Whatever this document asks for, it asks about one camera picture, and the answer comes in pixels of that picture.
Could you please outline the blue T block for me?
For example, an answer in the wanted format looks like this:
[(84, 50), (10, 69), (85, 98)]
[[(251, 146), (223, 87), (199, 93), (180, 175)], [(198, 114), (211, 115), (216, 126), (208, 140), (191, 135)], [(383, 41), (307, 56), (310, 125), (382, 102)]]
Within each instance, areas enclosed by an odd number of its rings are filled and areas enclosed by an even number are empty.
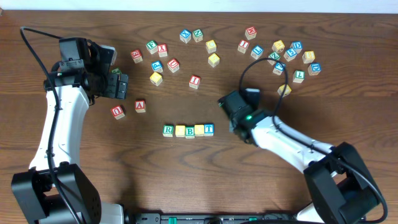
[(204, 135), (205, 136), (213, 136), (214, 135), (214, 124), (205, 124), (204, 125)]

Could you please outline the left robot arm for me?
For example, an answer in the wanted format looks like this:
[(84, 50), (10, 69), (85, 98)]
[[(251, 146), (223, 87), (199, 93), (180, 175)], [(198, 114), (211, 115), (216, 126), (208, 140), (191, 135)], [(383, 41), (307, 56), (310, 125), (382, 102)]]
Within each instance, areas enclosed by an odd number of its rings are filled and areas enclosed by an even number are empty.
[(97, 96), (125, 99), (128, 76), (112, 73), (117, 52), (84, 38), (59, 40), (61, 61), (46, 70), (47, 114), (29, 170), (14, 174), (14, 194), (28, 223), (130, 223), (120, 204), (102, 202), (80, 168), (86, 112)]

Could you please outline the yellow O block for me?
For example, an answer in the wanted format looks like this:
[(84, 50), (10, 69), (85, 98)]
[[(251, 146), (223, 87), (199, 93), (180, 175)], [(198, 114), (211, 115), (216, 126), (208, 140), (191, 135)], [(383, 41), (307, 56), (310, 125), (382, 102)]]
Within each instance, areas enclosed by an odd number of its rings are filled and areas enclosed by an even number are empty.
[(185, 125), (176, 125), (175, 126), (175, 135), (178, 138), (184, 138), (185, 137)]

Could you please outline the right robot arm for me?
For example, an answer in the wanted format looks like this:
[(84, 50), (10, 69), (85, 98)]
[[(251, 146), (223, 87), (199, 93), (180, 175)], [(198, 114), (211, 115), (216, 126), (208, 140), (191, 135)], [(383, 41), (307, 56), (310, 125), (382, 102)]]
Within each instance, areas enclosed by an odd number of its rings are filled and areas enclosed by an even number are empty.
[(365, 216), (386, 202), (357, 150), (316, 141), (289, 127), (277, 116), (259, 110), (259, 92), (232, 91), (218, 104), (229, 129), (245, 143), (278, 155), (304, 175), (312, 198), (296, 214), (299, 222), (364, 223)]

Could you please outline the green B block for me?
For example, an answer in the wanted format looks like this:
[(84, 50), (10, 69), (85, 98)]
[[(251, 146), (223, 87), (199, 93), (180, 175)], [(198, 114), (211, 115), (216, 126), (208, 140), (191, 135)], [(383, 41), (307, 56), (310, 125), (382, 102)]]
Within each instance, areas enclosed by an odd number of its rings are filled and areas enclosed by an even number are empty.
[(195, 127), (194, 126), (186, 126), (185, 127), (185, 138), (193, 139), (195, 137)]

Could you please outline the yellow K side block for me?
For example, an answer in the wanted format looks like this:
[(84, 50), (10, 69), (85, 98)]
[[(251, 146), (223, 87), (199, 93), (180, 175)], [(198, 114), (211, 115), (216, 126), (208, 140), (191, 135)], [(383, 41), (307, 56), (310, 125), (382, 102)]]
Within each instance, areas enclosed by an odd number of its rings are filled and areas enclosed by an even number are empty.
[(205, 126), (203, 124), (194, 125), (195, 136), (204, 136), (205, 135)]

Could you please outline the green R block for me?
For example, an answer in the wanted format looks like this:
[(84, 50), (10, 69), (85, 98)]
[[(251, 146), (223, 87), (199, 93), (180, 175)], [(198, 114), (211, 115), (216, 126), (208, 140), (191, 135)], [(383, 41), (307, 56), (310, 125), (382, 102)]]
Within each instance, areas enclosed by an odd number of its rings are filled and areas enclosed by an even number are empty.
[(164, 137), (173, 137), (174, 136), (174, 126), (173, 125), (164, 125), (162, 129), (162, 134)]

